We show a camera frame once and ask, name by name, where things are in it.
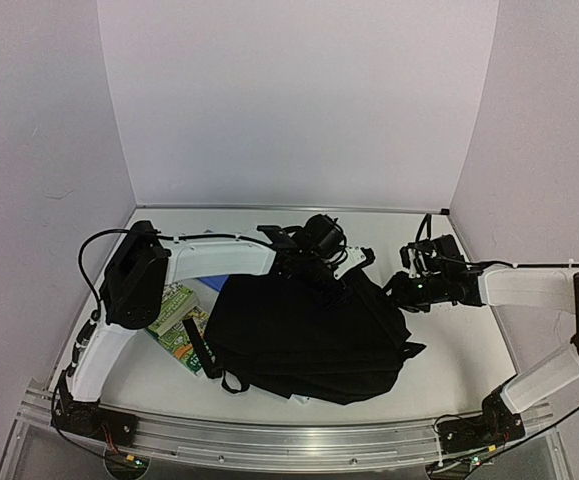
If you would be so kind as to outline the black student backpack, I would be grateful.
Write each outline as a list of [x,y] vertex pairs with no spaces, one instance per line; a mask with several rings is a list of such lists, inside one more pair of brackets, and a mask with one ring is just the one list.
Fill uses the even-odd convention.
[[342,282],[343,298],[327,306],[300,280],[230,276],[206,327],[183,323],[205,375],[233,394],[255,386],[338,405],[390,392],[425,347],[363,271]]

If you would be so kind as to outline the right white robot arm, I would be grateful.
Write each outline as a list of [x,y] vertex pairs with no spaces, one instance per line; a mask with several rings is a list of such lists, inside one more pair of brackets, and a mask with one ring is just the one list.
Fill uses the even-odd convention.
[[443,247],[440,240],[410,243],[400,254],[404,269],[384,289],[396,306],[409,312],[428,312],[434,304],[452,303],[519,305],[574,315],[575,332],[568,344],[493,390],[483,399],[480,415],[453,418],[438,426],[449,452],[522,438],[522,413],[579,379],[579,263],[471,263],[457,248]]

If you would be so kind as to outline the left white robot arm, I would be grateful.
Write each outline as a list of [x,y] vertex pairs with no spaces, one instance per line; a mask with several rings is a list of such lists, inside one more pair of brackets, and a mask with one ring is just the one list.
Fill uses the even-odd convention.
[[167,236],[148,220],[117,229],[121,242],[103,271],[100,286],[87,285],[94,299],[78,331],[71,359],[54,387],[51,425],[85,438],[127,446],[137,418],[100,405],[107,377],[136,332],[159,317],[167,286],[189,279],[272,272],[305,273],[312,283],[339,287],[355,268],[373,263],[369,248],[348,245],[337,221],[318,214],[302,226],[259,225],[254,236],[197,233]]

